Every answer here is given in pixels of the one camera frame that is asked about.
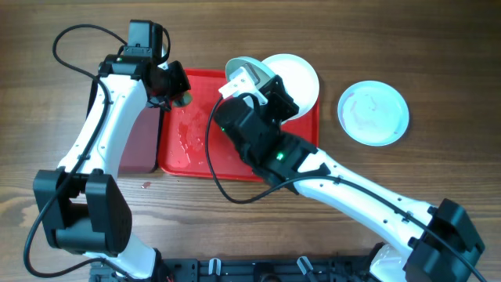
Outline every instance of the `wooden surface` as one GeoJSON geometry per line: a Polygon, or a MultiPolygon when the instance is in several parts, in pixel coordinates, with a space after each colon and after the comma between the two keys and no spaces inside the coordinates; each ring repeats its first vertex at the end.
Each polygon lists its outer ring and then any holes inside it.
{"type": "MultiPolygon", "coordinates": [[[[31,188],[54,169],[85,120],[90,81],[60,66],[54,37],[73,24],[98,24],[127,37],[130,19],[163,24],[171,58],[184,67],[223,69],[235,56],[289,52],[321,81],[320,146],[340,163],[408,197],[462,204],[487,250],[478,265],[501,279],[501,2],[277,1],[0,2],[0,280],[36,280],[22,264],[38,210],[31,188]],[[408,133],[368,147],[350,139],[335,109],[363,80],[384,81],[405,97],[408,133]]],[[[91,72],[118,43],[75,31],[60,55],[91,72]]],[[[265,187],[224,182],[237,198],[265,187]]],[[[133,231],[167,258],[209,259],[364,254],[380,241],[365,227],[313,200],[280,191],[256,204],[226,201],[213,182],[165,175],[121,175],[133,231]],[[151,182],[151,187],[141,185],[151,182]]],[[[83,258],[49,249],[42,231],[32,260],[41,271],[83,258]]],[[[83,269],[58,280],[82,280],[83,269]]]]}

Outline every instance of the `table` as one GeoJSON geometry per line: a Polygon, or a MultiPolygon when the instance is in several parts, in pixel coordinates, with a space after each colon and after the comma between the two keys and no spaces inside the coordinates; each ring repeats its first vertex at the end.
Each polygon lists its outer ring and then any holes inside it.
{"type": "MultiPolygon", "coordinates": [[[[223,69],[236,56],[280,52],[305,58],[321,82],[320,146],[343,165],[387,188],[432,204],[463,205],[487,250],[478,268],[501,278],[501,5],[499,2],[372,0],[275,2],[186,0],[4,0],[0,3],[0,280],[36,280],[22,265],[38,214],[32,180],[54,169],[85,121],[90,81],[60,66],[54,37],[73,24],[98,24],[127,37],[130,19],[164,25],[171,58],[184,67],[223,69]],[[341,93],[384,81],[405,97],[407,134],[364,146],[343,132],[341,93]]],[[[60,42],[65,60],[96,72],[118,42],[79,30],[60,42]]],[[[211,180],[162,171],[121,175],[133,232],[167,258],[296,258],[366,254],[380,238],[340,212],[279,191],[255,204],[226,201],[211,180]],[[144,182],[151,182],[142,189],[144,182]]],[[[265,187],[225,181],[236,198],[265,187]]],[[[32,248],[41,271],[83,258],[32,248]]],[[[86,281],[88,269],[55,280],[86,281]]]]}

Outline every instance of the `black mounting base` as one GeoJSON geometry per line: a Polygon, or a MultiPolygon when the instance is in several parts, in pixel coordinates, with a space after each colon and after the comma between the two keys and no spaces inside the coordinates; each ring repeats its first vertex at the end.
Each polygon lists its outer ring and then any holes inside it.
{"type": "MultiPolygon", "coordinates": [[[[377,282],[368,271],[371,255],[337,256],[310,260],[318,282],[377,282]]],[[[226,260],[221,261],[220,275],[209,275],[209,261],[165,259],[172,271],[172,282],[305,282],[296,260],[226,260]]],[[[92,264],[89,282],[121,282],[112,269],[92,264]]]]}

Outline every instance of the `small round object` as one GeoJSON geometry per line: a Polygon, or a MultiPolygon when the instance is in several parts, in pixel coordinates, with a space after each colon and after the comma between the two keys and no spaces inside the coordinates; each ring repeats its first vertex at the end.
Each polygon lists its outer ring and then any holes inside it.
{"type": "Polygon", "coordinates": [[[282,78],[287,93],[299,106],[299,112],[288,121],[302,117],[315,106],[319,98],[319,77],[305,59],[278,54],[266,58],[263,63],[282,78]]]}
{"type": "Polygon", "coordinates": [[[409,126],[409,108],[402,95],[379,81],[362,81],[346,89],[337,117],[350,137],[369,146],[391,144],[409,126]]]}

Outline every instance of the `red mat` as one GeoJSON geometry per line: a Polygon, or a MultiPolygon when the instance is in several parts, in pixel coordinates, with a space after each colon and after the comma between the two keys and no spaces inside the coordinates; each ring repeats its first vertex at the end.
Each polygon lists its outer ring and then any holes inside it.
{"type": "MultiPolygon", "coordinates": [[[[207,119],[218,100],[218,90],[226,84],[220,70],[185,69],[191,84],[193,101],[183,108],[172,108],[164,115],[158,151],[158,165],[172,175],[212,178],[205,158],[204,142],[207,119]]],[[[303,117],[288,121],[283,131],[319,145],[319,102],[303,117]]],[[[231,140],[212,121],[209,134],[212,166],[221,179],[261,181],[244,164],[231,140]]]]}

